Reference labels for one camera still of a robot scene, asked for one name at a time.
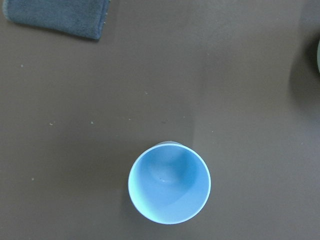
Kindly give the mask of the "blue cup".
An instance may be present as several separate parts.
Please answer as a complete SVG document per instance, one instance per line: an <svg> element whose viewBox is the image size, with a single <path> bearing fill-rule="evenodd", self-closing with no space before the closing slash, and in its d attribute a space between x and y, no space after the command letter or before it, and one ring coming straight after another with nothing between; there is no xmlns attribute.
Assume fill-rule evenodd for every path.
<svg viewBox="0 0 320 240"><path fill-rule="evenodd" d="M127 186L130 200L142 216L155 223L175 225L203 209L212 183L198 153L181 143L163 141L135 160Z"/></svg>

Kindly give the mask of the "dark grey folded cloth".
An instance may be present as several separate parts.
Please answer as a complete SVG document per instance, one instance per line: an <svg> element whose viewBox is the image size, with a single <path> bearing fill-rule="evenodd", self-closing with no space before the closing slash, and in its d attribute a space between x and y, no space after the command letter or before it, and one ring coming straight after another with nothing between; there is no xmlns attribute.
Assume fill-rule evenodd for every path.
<svg viewBox="0 0 320 240"><path fill-rule="evenodd" d="M108 14L108 0L5 0L7 20L99 40Z"/></svg>

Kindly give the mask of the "green bowl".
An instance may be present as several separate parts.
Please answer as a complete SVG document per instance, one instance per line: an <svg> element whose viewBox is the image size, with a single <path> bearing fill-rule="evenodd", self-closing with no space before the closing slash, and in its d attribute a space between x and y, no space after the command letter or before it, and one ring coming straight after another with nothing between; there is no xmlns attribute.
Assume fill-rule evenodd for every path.
<svg viewBox="0 0 320 240"><path fill-rule="evenodd" d="M317 62L318 72L320 73L320 40L318 41L318 44L317 44L316 62Z"/></svg>

